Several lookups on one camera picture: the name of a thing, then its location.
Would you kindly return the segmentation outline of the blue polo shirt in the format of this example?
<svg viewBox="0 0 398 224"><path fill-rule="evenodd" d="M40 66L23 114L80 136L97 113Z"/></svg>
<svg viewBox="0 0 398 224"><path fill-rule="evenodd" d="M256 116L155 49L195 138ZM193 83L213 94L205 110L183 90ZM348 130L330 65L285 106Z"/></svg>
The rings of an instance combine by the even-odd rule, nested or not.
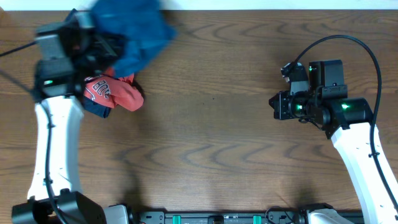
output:
<svg viewBox="0 0 398 224"><path fill-rule="evenodd" d="M176 36L158 0L99 0L91 14L98 32L123 37L123 54L113 64L116 78L141 71Z"/></svg>

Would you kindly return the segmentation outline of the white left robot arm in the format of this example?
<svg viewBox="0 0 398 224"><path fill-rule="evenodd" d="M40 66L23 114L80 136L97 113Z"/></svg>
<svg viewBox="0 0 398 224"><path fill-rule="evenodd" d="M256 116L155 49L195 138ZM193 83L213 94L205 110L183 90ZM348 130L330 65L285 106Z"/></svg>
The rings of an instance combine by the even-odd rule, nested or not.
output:
<svg viewBox="0 0 398 224"><path fill-rule="evenodd" d="M41 59L32 96L37 118L34 176L13 223L131 223L125 205L101 205L83 195L78 145L85 79L104 72L123 52L120 36L100 34L89 12L39 27Z"/></svg>

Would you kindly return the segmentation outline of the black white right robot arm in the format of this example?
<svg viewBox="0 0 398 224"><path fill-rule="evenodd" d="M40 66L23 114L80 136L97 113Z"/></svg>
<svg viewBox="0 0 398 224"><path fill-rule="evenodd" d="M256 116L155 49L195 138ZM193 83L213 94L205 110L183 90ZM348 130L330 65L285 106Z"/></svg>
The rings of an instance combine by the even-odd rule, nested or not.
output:
<svg viewBox="0 0 398 224"><path fill-rule="evenodd" d="M280 91L269 105L274 119L297 119L325 132L347 168L365 223L397 223L397 180L381 146L377 113L366 99Z"/></svg>

